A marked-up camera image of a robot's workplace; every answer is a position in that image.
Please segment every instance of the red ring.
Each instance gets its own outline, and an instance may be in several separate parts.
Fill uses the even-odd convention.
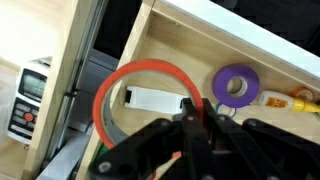
[[[128,64],[121,66],[114,73],[112,73],[99,87],[98,92],[96,93],[94,103],[93,103],[93,121],[96,126],[97,132],[100,136],[100,139],[104,143],[104,145],[111,149],[114,147],[113,142],[109,139],[107,134],[104,132],[104,128],[102,125],[102,111],[101,107],[103,105],[103,101],[106,97],[106,93],[110,92],[110,88],[123,76],[143,70],[153,70],[158,72],[164,72],[169,74],[175,78],[177,78],[182,84],[189,90],[189,93],[195,103],[197,113],[199,115],[200,123],[202,124],[202,115],[203,115],[203,102],[200,96],[200,93],[197,87],[193,84],[191,79],[187,76],[185,72],[183,72],[177,66],[159,59],[142,59],[137,61],[132,61]]]

